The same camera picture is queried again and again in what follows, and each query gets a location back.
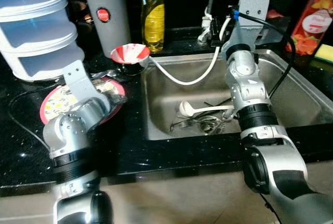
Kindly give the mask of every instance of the yellow dish soap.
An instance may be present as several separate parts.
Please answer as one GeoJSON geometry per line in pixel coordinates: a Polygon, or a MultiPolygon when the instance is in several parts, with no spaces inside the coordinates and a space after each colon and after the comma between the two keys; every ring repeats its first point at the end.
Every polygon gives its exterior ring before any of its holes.
{"type": "Polygon", "coordinates": [[[161,51],[164,42],[164,0],[146,0],[142,7],[142,39],[151,52],[161,51]]]}

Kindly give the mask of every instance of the sink drain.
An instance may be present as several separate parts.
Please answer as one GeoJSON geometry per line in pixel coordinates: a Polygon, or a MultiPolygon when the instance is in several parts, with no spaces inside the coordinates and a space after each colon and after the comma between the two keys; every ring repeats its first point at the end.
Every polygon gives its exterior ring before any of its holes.
{"type": "Polygon", "coordinates": [[[198,118],[199,129],[206,135],[220,134],[223,132],[224,124],[216,116],[203,116],[198,118]]]}

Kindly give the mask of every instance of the sink basin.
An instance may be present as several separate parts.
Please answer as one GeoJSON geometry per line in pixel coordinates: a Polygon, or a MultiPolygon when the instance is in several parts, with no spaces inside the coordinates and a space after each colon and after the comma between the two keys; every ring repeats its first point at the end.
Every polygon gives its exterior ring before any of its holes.
{"type": "MultiPolygon", "coordinates": [[[[287,63],[270,50],[258,50],[260,78],[270,91],[287,63]]],[[[159,57],[156,60],[175,78],[192,81],[208,67],[213,54],[159,57]]],[[[205,103],[231,105],[229,87],[224,81],[226,62],[219,58],[210,74],[201,82],[182,86],[169,80],[151,64],[142,73],[146,135],[149,140],[173,139],[207,135],[201,123],[181,128],[170,125],[184,121],[177,113],[181,101],[187,100],[194,108],[207,107],[205,103]]],[[[333,122],[333,103],[296,70],[291,69],[271,99],[280,125],[307,126],[333,122]]],[[[212,115],[222,117],[222,112],[212,115]]],[[[223,122],[220,134],[240,132],[237,120],[223,122]]]]}

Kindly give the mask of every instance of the black countertop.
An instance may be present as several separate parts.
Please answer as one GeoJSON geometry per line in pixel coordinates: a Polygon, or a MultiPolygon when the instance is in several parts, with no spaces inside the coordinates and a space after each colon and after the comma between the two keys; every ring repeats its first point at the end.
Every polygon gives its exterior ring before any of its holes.
{"type": "MultiPolygon", "coordinates": [[[[159,54],[211,52],[196,40],[170,42],[159,54]]],[[[90,72],[112,68],[111,61],[98,53],[86,54],[90,72]]],[[[298,70],[330,99],[333,96],[332,72],[320,64],[298,65],[298,70]]],[[[0,74],[0,195],[48,190],[54,181],[47,150],[34,137],[15,124],[7,114],[9,102],[17,95],[52,82],[25,83],[7,70],[0,74]]],[[[104,177],[135,175],[166,169],[215,167],[220,171],[241,170],[242,152],[239,134],[147,140],[143,122],[143,96],[140,76],[122,84],[128,102],[108,122],[90,133],[96,167],[104,177]]],[[[50,90],[19,98],[11,108],[13,116],[42,137],[39,109],[50,90]]],[[[333,124],[287,129],[306,162],[333,159],[333,124]]]]}

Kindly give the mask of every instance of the white ladle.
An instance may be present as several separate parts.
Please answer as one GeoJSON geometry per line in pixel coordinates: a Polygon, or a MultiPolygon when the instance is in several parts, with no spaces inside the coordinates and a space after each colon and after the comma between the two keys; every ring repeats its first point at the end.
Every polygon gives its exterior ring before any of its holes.
{"type": "Polygon", "coordinates": [[[179,105],[179,111],[181,114],[187,117],[191,117],[196,113],[203,112],[203,111],[218,111],[218,110],[228,110],[233,109],[234,106],[213,106],[213,107],[205,107],[201,109],[194,109],[189,102],[182,101],[179,105]]]}

